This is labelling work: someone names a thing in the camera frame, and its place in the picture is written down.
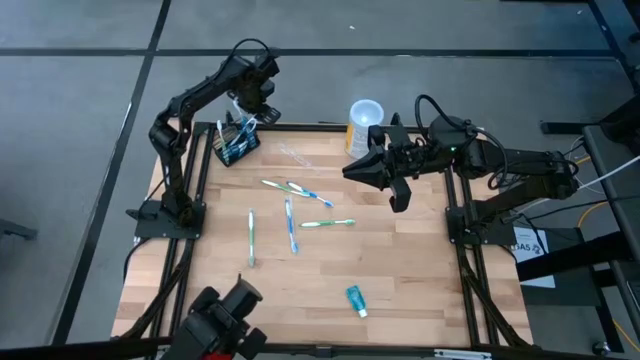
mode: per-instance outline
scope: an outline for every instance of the wooden table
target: wooden table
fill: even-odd
[[[262,145],[231,168],[212,156],[204,195],[205,229],[196,242],[184,310],[205,286],[226,294],[241,273],[264,296],[247,321],[260,327],[270,343],[469,346],[455,249],[444,220],[443,176],[410,181],[409,209],[394,214],[389,190],[380,192],[342,177],[341,168],[352,161],[344,152],[344,136],[263,131]],[[199,173],[203,142],[194,174]],[[151,187],[160,179],[157,163]],[[354,218],[356,225],[298,228],[300,252],[293,255],[285,193],[261,179],[282,184],[291,180],[335,203],[328,209],[318,200],[294,197],[296,224]],[[471,187],[478,199],[494,194],[485,179],[472,181]],[[255,268],[249,268],[247,259],[249,208],[256,214]],[[151,240],[132,257],[113,335],[133,325],[156,295],[167,244],[167,239]],[[483,249],[493,300],[520,336],[531,341],[513,258],[498,247]],[[346,298],[345,290],[352,285],[362,290],[367,318],[359,318]],[[169,299],[163,334],[172,304]],[[475,309],[486,342],[477,299]]]

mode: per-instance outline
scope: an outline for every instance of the gray floor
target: gray floor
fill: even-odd
[[[625,40],[634,29],[628,14],[615,1],[599,3],[623,50],[640,62],[640,45]],[[0,48],[146,48],[159,8],[159,1],[150,0],[65,5],[11,0],[0,13]],[[247,36],[285,48],[606,48],[586,5],[463,0],[173,1],[159,47],[228,48]],[[124,210],[137,207],[149,185],[155,154],[146,134],[153,118],[171,96],[211,74],[220,61],[154,60],[71,341],[109,336],[134,228]],[[0,241],[2,348],[48,339],[141,62],[139,57],[0,57],[0,109],[6,119],[0,130],[0,218],[40,231],[34,242]],[[595,120],[632,94],[619,65],[609,60],[292,56],[279,64],[270,103],[282,111],[281,122],[345,122],[350,104],[370,97],[412,124],[413,99],[426,92],[445,111],[472,119],[505,146],[538,150],[566,151],[574,140],[543,136],[540,120]],[[216,102],[196,120],[217,119],[226,107]],[[433,116],[425,107],[423,118]],[[592,179],[592,166],[583,165],[580,176]],[[569,201],[600,196],[584,192]],[[552,202],[532,213],[554,206],[560,205]],[[580,212],[540,223],[573,226]],[[614,229],[610,211],[601,209],[584,232],[593,238]],[[614,316],[633,336],[619,295],[611,290]],[[530,306],[528,311],[534,340],[544,348],[588,353],[602,339],[592,309]],[[625,355],[635,355],[631,351],[628,347]]]

